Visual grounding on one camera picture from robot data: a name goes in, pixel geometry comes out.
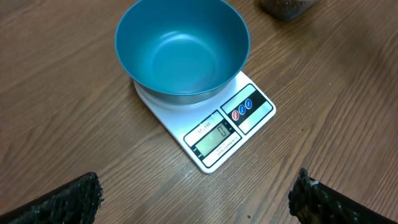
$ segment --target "teal bowl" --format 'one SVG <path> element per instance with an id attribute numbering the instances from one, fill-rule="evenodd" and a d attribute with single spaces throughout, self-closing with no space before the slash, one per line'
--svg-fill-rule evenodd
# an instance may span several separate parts
<path id="1" fill-rule="evenodd" d="M 141 0 L 120 20 L 115 48 L 144 88 L 192 96 L 216 91 L 242 70 L 250 35 L 222 0 Z"/>

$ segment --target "wooden table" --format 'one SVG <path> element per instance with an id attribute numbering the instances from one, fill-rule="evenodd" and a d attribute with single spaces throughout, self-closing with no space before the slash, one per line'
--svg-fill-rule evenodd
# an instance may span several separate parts
<path id="1" fill-rule="evenodd" d="M 232 0 L 244 72 L 276 116 L 202 174 L 138 98 L 114 52 L 118 0 L 0 2 L 0 213 L 88 171 L 96 223 L 297 223 L 301 167 L 398 221 L 398 1 L 321 0 L 291 23 Z"/>

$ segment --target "scale base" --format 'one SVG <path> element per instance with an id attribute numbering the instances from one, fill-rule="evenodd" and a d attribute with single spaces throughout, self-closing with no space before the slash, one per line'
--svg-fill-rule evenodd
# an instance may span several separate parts
<path id="1" fill-rule="evenodd" d="M 276 114 L 275 104 L 243 72 L 217 95 L 190 105 L 164 102 L 136 82 L 134 85 L 141 100 L 207 174 L 219 168 Z M 220 130 L 224 131 L 217 138 L 224 139 L 218 142 L 215 136 Z"/>

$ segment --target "jar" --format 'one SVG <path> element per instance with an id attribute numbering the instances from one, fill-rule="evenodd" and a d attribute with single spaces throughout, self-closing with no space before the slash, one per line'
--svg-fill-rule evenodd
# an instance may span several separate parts
<path id="1" fill-rule="evenodd" d="M 317 0 L 261 0 L 261 5 L 269 14 L 282 21 L 291 21 L 306 11 Z"/>

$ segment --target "scale control panel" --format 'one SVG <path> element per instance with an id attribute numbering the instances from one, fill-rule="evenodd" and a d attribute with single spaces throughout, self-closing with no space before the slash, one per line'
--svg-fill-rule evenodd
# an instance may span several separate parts
<path id="1" fill-rule="evenodd" d="M 246 135 L 253 135 L 251 130 L 273 109 L 263 94 L 248 84 L 194 127 L 183 140 L 201 163 L 210 168 Z"/>

